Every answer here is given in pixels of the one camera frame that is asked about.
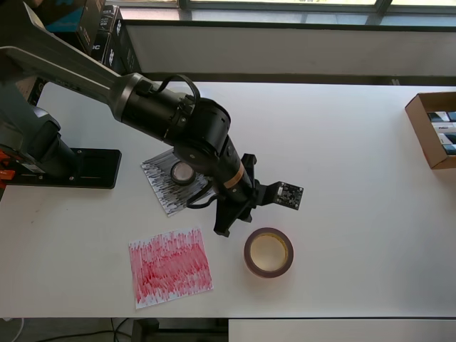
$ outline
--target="white table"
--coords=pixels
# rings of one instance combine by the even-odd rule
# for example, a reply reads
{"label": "white table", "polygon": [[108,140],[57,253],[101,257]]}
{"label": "white table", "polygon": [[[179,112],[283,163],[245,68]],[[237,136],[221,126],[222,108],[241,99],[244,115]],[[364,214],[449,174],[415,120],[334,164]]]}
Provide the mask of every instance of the white table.
{"label": "white table", "polygon": [[444,319],[230,319],[230,342],[454,342]]}
{"label": "white table", "polygon": [[[0,316],[339,317],[456,315],[456,170],[432,171],[404,107],[450,88],[200,83],[232,117],[256,177],[305,189],[213,231],[215,205],[168,218],[140,163],[169,147],[56,85],[40,106],[71,147],[123,153],[114,190],[7,187],[0,202]],[[214,290],[136,311],[128,242],[201,225]],[[282,230],[291,269],[260,279],[247,237]]]}

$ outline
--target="black cable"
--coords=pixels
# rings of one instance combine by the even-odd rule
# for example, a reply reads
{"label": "black cable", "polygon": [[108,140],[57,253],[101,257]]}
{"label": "black cable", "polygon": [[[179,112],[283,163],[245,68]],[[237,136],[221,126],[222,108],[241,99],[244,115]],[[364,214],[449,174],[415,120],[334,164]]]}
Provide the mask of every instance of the black cable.
{"label": "black cable", "polygon": [[202,204],[187,204],[187,208],[190,208],[190,209],[202,209],[202,208],[205,208],[205,207],[208,207],[213,201],[215,200],[221,200],[223,197],[220,196],[220,195],[212,195],[208,200],[207,202],[205,203],[202,203]]}
{"label": "black cable", "polygon": [[[114,322],[113,322],[113,319],[112,318],[109,318],[111,320],[111,328],[113,329],[114,331]],[[115,337],[115,340],[116,342],[119,342],[119,339],[117,337]]]}
{"label": "black cable", "polygon": [[[115,331],[114,330],[102,330],[102,331],[96,331],[94,333],[77,333],[77,334],[74,334],[74,335],[63,335],[63,336],[56,336],[56,337],[46,338],[44,340],[39,340],[39,341],[36,341],[36,342],[49,342],[49,341],[60,340],[62,338],[92,336],[92,335],[99,335],[101,333],[114,333],[115,334]],[[118,331],[117,333],[119,333],[120,335],[124,335],[124,336],[127,336],[127,337],[131,338],[131,335],[128,335],[127,333],[123,333],[122,331]]]}
{"label": "black cable", "polygon": [[205,194],[206,192],[208,192],[212,187],[212,181],[211,180],[208,180],[207,181],[207,184],[199,191],[197,192],[195,195],[191,196],[188,200],[187,200],[187,208],[189,209],[196,209],[194,206],[196,201],[200,200]]}
{"label": "black cable", "polygon": [[175,80],[176,78],[180,78],[190,87],[190,89],[192,90],[192,93],[193,93],[193,102],[196,107],[198,102],[200,101],[201,95],[200,95],[200,92],[199,92],[197,86],[186,75],[173,75],[173,76],[167,77],[165,80],[163,80],[162,84],[160,84],[160,87],[158,87],[157,90],[151,90],[151,92],[152,93],[161,93],[167,87],[168,83],[172,80]]}
{"label": "black cable", "polygon": [[123,321],[120,322],[120,324],[117,326],[117,328],[114,330],[114,337],[113,337],[113,342],[115,342],[115,339],[117,338],[117,334],[123,334],[121,331],[119,331],[120,327],[128,321],[128,318],[124,319]]}

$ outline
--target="tape roll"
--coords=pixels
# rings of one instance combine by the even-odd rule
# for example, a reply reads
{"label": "tape roll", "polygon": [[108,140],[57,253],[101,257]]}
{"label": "tape roll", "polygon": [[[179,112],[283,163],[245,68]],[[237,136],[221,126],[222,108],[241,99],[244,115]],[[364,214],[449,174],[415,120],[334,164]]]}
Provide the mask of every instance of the tape roll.
{"label": "tape roll", "polygon": [[[260,243],[260,238],[274,238],[278,241],[277,246],[270,245],[270,242],[263,243],[263,247],[255,247]],[[280,256],[279,249],[283,249],[283,255]],[[266,253],[265,260],[261,260],[261,256]],[[253,232],[247,239],[244,247],[244,259],[249,270],[257,276],[263,278],[276,278],[289,270],[293,263],[294,250],[290,239],[284,233],[275,228],[260,228]]]}

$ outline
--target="paper with red scribbles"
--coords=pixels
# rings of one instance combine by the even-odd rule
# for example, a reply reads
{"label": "paper with red scribbles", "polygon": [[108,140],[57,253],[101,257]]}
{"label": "paper with red scribbles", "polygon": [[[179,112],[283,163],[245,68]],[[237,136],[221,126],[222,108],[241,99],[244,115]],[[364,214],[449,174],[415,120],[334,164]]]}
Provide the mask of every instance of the paper with red scribbles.
{"label": "paper with red scribbles", "polygon": [[137,309],[213,289],[198,227],[137,240],[129,250]]}

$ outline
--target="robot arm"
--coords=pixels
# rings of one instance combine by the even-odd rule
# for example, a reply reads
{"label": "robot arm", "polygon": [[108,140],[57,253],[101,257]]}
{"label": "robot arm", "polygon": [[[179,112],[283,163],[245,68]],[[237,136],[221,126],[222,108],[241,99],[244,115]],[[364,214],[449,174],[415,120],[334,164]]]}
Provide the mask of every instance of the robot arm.
{"label": "robot arm", "polygon": [[[6,0],[0,6],[0,23],[6,33],[0,37],[0,92],[7,93],[18,79],[38,74],[106,103],[117,121],[173,146],[181,161],[213,179],[218,194],[216,233],[227,237],[236,219],[250,222],[250,211],[257,205],[275,202],[299,208],[301,188],[283,182],[266,187],[254,179],[256,158],[239,158],[228,136],[228,112],[216,102],[200,98],[185,76],[175,76],[192,89],[193,94],[184,97],[166,89],[173,77],[158,85],[138,73],[119,76],[47,32],[22,1]],[[2,104],[11,107],[8,101],[0,101]],[[16,121],[20,126],[15,115],[4,110],[0,121],[13,126]],[[72,160],[71,153],[66,153]]]}

